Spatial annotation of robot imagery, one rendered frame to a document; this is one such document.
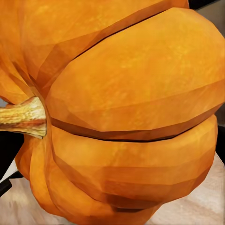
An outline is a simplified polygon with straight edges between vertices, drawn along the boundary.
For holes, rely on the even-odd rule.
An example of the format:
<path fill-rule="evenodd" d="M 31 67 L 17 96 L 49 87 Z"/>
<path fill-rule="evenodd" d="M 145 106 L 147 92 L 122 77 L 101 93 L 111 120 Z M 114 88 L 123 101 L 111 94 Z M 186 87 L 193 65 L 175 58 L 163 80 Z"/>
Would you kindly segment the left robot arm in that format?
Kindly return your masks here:
<path fill-rule="evenodd" d="M 15 160 L 12 161 L 2 180 L 0 181 L 0 197 L 3 196 L 11 187 L 10 178 L 24 177 L 17 169 Z"/>

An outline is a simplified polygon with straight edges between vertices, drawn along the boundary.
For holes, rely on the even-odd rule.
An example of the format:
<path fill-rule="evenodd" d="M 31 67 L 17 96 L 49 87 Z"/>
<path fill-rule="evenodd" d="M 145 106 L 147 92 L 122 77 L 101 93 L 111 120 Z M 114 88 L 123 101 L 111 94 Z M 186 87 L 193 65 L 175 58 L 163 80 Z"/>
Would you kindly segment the pumpkin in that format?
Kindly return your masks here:
<path fill-rule="evenodd" d="M 43 210 L 144 225 L 212 167 L 225 38 L 188 0 L 0 0 L 0 98 Z"/>

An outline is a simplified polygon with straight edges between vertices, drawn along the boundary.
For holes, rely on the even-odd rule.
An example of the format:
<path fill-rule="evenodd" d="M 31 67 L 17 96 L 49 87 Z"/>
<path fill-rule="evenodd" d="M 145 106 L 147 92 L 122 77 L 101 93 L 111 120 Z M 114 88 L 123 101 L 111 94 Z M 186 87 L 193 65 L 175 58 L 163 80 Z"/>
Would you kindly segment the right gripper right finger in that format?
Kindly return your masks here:
<path fill-rule="evenodd" d="M 218 125 L 216 153 L 225 164 L 225 127 Z"/>

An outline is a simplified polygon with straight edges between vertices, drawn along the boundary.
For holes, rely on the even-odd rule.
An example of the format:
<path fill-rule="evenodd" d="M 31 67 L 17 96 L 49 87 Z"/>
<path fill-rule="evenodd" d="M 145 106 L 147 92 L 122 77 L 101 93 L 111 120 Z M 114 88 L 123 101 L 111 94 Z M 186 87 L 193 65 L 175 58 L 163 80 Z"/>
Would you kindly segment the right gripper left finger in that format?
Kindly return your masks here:
<path fill-rule="evenodd" d="M 0 131 L 0 181 L 24 143 L 24 135 Z"/>

